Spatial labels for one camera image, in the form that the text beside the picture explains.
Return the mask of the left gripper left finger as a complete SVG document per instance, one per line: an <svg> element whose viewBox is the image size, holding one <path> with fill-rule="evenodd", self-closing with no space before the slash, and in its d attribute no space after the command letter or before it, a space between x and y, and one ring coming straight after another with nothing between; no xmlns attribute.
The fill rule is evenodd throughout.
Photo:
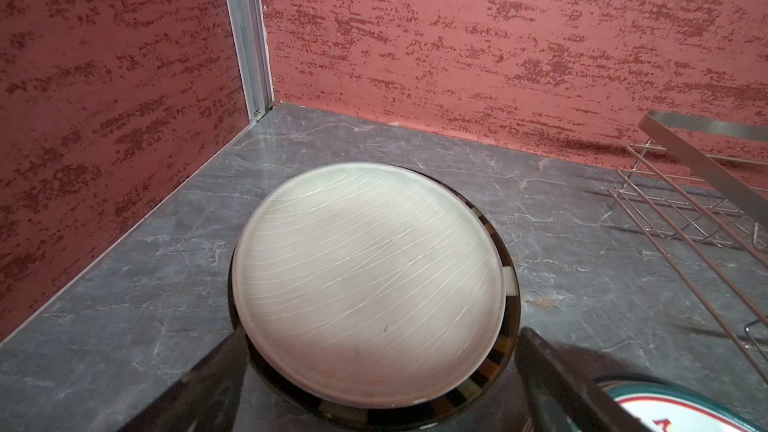
<svg viewBox="0 0 768 432"><path fill-rule="evenodd" d="M120 429L232 430L247 365L246 336L237 328Z"/></svg>

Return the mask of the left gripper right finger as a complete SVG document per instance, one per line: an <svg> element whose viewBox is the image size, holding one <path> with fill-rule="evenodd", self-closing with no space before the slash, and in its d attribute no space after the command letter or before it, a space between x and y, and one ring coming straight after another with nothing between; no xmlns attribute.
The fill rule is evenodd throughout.
<svg viewBox="0 0 768 432"><path fill-rule="evenodd" d="M520 330L514 360L535 431L647 429L533 329Z"/></svg>

